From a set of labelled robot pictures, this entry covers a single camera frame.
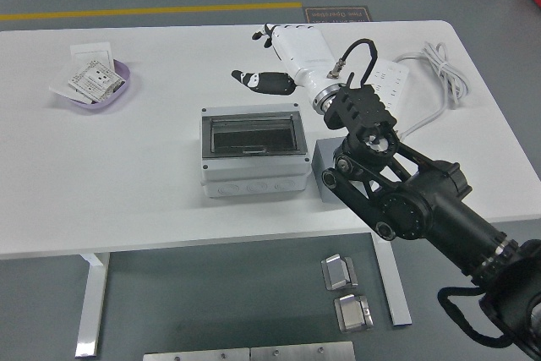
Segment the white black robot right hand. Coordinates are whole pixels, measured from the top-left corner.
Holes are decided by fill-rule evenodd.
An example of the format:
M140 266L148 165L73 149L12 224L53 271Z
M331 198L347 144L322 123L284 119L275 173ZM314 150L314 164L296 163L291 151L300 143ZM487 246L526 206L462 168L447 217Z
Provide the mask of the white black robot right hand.
M232 71L232 77L251 91L289 96L298 87L306 90L315 110L322 111L325 101L339 89L339 80L329 72L335 66L328 44L321 32L306 25L265 25L253 35L266 37L265 47L273 48L285 71L244 73Z

